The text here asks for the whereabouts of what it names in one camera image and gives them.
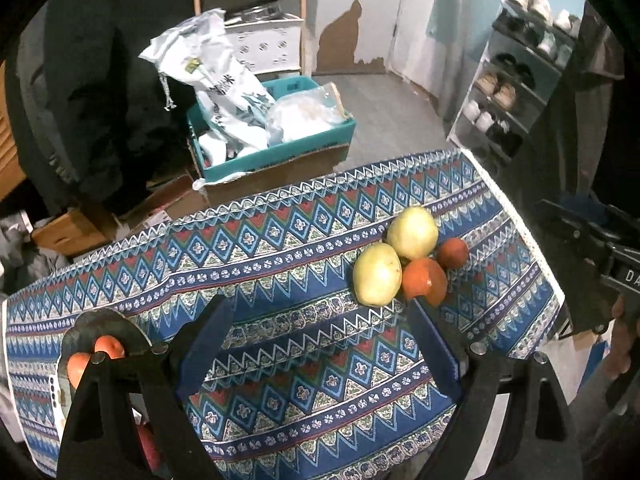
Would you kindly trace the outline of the person's right hand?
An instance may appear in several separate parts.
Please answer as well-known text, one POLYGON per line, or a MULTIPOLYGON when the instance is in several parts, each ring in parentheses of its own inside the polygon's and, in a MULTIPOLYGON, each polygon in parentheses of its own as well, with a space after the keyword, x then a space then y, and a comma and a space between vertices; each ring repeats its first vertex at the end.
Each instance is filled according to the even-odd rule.
POLYGON ((623 320, 625 314, 625 299, 618 296, 612 307, 614 325, 610 352, 604 358, 603 371, 608 379, 616 379, 628 372, 631 367, 630 352, 632 345, 639 337, 639 325, 630 328, 623 320))

